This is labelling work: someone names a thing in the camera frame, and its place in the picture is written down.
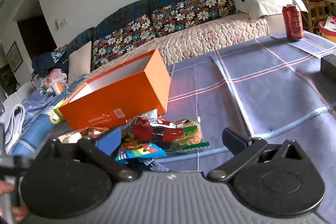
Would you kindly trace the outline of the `person's left hand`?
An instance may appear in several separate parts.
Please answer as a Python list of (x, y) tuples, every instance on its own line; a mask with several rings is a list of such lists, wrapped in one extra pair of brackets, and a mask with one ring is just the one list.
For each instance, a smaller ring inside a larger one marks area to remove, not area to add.
[(1, 180), (1, 223), (18, 223), (28, 216), (25, 205), (17, 205), (15, 185)]

